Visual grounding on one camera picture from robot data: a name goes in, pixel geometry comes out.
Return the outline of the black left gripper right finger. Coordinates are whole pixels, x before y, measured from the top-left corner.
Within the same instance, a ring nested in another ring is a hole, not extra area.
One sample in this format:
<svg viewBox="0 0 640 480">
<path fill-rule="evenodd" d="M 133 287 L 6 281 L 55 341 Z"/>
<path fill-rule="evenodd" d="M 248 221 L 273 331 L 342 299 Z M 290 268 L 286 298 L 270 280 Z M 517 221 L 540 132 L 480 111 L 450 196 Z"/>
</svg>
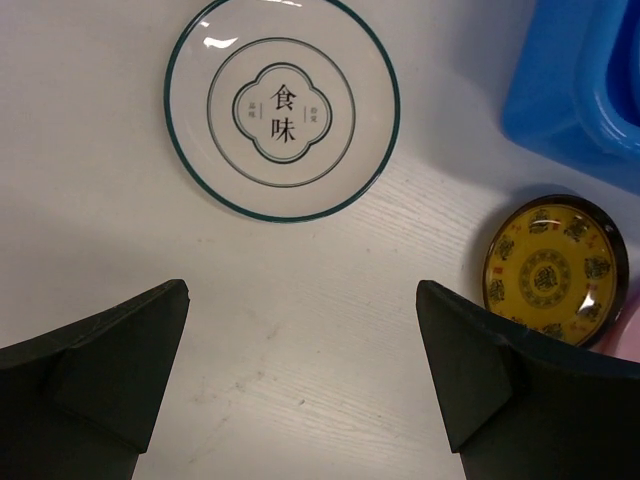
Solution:
<svg viewBox="0 0 640 480">
<path fill-rule="evenodd" d="M 431 280 L 416 309 L 469 479 L 635 479 L 639 366 L 555 340 Z"/>
</svg>

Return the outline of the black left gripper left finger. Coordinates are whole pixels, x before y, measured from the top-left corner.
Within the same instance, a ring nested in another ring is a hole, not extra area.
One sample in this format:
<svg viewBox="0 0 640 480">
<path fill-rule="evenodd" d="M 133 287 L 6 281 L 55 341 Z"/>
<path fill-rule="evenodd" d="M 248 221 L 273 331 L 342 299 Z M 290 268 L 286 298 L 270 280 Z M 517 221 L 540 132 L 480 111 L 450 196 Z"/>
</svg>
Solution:
<svg viewBox="0 0 640 480">
<path fill-rule="evenodd" d="M 1 350 L 4 479 L 130 479 L 147 452 L 189 309 L 172 279 Z"/>
</svg>

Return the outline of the pink plate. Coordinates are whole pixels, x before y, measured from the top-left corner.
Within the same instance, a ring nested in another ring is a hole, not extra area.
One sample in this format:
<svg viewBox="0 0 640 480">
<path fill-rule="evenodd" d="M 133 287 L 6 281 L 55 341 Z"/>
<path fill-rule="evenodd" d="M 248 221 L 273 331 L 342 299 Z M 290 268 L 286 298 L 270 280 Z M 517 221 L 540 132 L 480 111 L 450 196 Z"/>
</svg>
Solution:
<svg viewBox="0 0 640 480">
<path fill-rule="evenodd" d="M 639 316 L 639 298 L 636 298 L 623 309 L 620 318 L 605 335 L 599 352 L 638 363 L 640 360 Z"/>
</svg>

